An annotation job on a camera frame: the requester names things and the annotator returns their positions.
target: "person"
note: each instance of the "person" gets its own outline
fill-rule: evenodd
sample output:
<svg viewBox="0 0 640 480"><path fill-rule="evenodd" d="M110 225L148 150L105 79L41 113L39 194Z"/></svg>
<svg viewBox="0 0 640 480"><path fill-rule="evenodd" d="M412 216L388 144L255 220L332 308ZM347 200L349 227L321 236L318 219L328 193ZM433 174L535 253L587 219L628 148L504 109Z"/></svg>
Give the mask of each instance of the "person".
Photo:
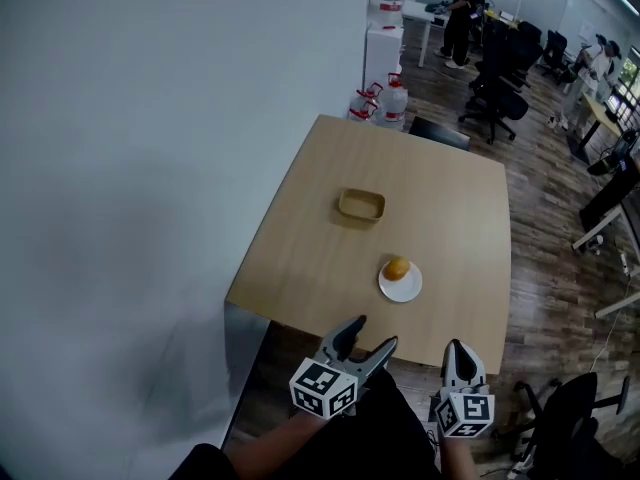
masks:
<svg viewBox="0 0 640 480"><path fill-rule="evenodd" d="M615 41L607 41L606 45L595 44L583 49L576 59L576 64L582 67L578 77L571 85L569 93L564 99L560 111L560 126L569 130L569 125L575 121L575 129L582 134L584 125L589 118L589 109L580 108L583 94L595 98L601 80L607 80L613 57L620 57L620 47Z"/></svg>
<svg viewBox="0 0 640 480"><path fill-rule="evenodd" d="M477 480L467 440L429 435L386 370L370 378L354 416L328 422L300 411L226 453L197 445L170 480L414 478Z"/></svg>
<svg viewBox="0 0 640 480"><path fill-rule="evenodd" d="M444 30L444 45L434 53L448 59L445 66L451 69L463 69L467 61L471 15L475 12L476 0L453 0L447 7L451 11L449 23Z"/></svg>

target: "marker cube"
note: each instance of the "marker cube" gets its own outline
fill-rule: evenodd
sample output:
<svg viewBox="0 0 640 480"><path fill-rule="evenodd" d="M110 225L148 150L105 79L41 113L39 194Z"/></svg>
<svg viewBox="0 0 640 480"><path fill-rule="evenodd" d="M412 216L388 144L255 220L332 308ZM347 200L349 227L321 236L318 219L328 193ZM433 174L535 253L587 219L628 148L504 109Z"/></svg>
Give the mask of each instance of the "marker cube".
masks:
<svg viewBox="0 0 640 480"><path fill-rule="evenodd" d="M493 423L495 397L449 393L436 407L438 425L445 437L476 437Z"/></svg>
<svg viewBox="0 0 640 480"><path fill-rule="evenodd" d="M306 358L289 381L293 405L328 420L358 399L353 375Z"/></svg>

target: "white plate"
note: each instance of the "white plate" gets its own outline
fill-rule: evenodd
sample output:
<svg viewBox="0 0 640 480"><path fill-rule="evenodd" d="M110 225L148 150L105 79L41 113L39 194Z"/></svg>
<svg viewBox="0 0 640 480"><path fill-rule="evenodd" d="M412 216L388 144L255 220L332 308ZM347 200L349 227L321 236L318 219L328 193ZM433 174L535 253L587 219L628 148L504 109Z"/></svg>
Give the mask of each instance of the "white plate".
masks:
<svg viewBox="0 0 640 480"><path fill-rule="evenodd" d="M382 272L387 267L387 261L378 273L378 284L380 290L394 302L409 302L415 299L422 289L422 273L411 261L409 262L409 272L399 281L389 281Z"/></svg>

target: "bread bun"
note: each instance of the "bread bun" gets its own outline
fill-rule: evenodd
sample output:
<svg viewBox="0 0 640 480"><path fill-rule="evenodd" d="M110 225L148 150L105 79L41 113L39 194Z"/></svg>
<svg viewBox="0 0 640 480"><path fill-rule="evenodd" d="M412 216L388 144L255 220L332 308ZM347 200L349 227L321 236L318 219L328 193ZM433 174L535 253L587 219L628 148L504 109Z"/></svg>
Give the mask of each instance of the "bread bun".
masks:
<svg viewBox="0 0 640 480"><path fill-rule="evenodd" d="M400 281L409 272L411 265L406 258L394 258L385 267L382 275L389 281Z"/></svg>

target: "person in black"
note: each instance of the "person in black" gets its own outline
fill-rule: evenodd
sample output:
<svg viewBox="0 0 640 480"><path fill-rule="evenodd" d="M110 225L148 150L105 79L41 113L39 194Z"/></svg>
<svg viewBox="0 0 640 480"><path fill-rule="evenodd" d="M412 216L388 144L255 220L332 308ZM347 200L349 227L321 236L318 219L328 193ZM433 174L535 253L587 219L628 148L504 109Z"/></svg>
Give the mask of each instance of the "person in black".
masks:
<svg viewBox="0 0 640 480"><path fill-rule="evenodd" d="M476 0L453 0L447 7L451 17L444 30L444 46L435 50L438 57L449 59L445 66L451 69L462 69L467 60L471 15L475 11Z"/></svg>
<svg viewBox="0 0 640 480"><path fill-rule="evenodd" d="M435 466L435 439L389 373L370 378L355 416L329 422L300 411L267 434L221 452L197 445L170 480L313 478L424 478L477 480L464 439L440 437L442 473Z"/></svg>

